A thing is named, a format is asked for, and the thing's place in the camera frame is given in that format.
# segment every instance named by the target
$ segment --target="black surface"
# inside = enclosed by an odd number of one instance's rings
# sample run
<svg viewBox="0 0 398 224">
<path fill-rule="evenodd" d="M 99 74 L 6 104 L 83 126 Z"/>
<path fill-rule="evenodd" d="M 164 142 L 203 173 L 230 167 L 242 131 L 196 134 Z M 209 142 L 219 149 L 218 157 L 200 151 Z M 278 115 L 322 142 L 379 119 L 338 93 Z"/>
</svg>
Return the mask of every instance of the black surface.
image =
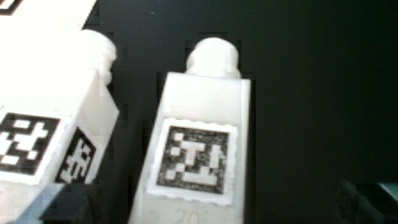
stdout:
<svg viewBox="0 0 398 224">
<path fill-rule="evenodd" d="M 102 220 L 99 184 L 68 184 L 54 198 L 40 220 L 45 224 L 97 224 Z"/>
<path fill-rule="evenodd" d="M 398 179 L 398 1 L 100 0 L 88 27 L 120 49 L 109 223 L 129 219 L 166 73 L 212 35 L 257 84 L 248 223 L 338 223 L 340 180 Z"/>
</svg>

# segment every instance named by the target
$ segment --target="black object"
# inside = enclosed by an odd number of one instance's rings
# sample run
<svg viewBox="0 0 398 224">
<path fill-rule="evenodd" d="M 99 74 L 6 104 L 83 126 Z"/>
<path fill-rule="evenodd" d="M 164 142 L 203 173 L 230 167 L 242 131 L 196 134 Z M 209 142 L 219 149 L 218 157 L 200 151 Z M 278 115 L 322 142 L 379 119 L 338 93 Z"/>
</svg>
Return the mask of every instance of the black object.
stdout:
<svg viewBox="0 0 398 224">
<path fill-rule="evenodd" d="M 17 8 L 19 8 L 19 6 L 22 4 L 22 1 L 24 0 L 13 0 L 13 3 L 10 5 L 10 7 L 8 8 L 6 7 L 0 8 L 0 15 L 13 15 L 15 11 L 17 11 Z"/>
<path fill-rule="evenodd" d="M 342 224 L 398 224 L 398 202 L 381 184 L 342 183 L 338 215 Z"/>
<path fill-rule="evenodd" d="M 102 218 L 97 184 L 67 185 L 42 215 L 45 224 L 97 224 Z"/>
</svg>

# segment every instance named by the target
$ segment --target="dark table surface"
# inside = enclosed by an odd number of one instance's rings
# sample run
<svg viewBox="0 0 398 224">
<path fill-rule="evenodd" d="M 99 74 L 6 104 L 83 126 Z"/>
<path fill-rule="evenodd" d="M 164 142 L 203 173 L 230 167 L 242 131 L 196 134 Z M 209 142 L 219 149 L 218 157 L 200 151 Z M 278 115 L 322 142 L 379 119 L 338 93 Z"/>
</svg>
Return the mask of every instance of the dark table surface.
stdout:
<svg viewBox="0 0 398 224">
<path fill-rule="evenodd" d="M 104 222 L 130 216 L 166 74 L 219 36 L 255 85 L 248 223 L 338 223 L 342 179 L 398 180 L 398 1 L 100 0 L 86 27 L 120 51 Z"/>
</svg>

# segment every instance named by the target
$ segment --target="white object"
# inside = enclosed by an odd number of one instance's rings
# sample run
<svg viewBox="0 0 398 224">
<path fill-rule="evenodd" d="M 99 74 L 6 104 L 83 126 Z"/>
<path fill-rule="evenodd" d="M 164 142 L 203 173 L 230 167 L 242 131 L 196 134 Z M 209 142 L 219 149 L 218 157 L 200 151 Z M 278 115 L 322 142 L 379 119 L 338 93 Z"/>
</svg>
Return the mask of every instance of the white object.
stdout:
<svg viewBox="0 0 398 224">
<path fill-rule="evenodd" d="M 130 224 L 244 223 L 251 81 L 239 53 L 205 39 L 170 73 Z"/>
<path fill-rule="evenodd" d="M 45 186 L 91 183 L 118 108 L 107 83 L 116 47 L 95 31 L 0 37 L 0 223 Z"/>
<path fill-rule="evenodd" d="M 19 30 L 42 33 L 79 31 L 97 0 L 4 0 L 0 1 L 3 35 Z"/>
</svg>

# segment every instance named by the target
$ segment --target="black and white square pattern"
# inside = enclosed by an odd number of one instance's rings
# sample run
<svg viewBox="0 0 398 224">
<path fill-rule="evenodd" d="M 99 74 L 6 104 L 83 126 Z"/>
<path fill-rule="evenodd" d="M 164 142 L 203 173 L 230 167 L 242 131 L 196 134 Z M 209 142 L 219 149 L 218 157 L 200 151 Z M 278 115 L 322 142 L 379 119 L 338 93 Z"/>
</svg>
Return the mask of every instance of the black and white square pattern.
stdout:
<svg viewBox="0 0 398 224">
<path fill-rule="evenodd" d="M 59 169 L 59 174 L 56 177 L 56 182 L 86 183 L 95 155 L 97 155 L 95 144 L 81 128 L 77 128 L 65 156 L 65 161 Z"/>
<path fill-rule="evenodd" d="M 0 171 L 36 175 L 59 119 L 8 113 L 0 123 Z"/>
<path fill-rule="evenodd" d="M 168 118 L 155 139 L 157 148 L 155 151 L 150 148 L 148 155 L 154 156 L 154 162 L 146 192 L 162 197 L 230 205 L 235 192 L 237 127 Z"/>
<path fill-rule="evenodd" d="M 157 184 L 223 194 L 230 133 L 171 126 Z"/>
<path fill-rule="evenodd" d="M 0 15 L 11 15 L 24 0 L 0 0 Z"/>
</svg>

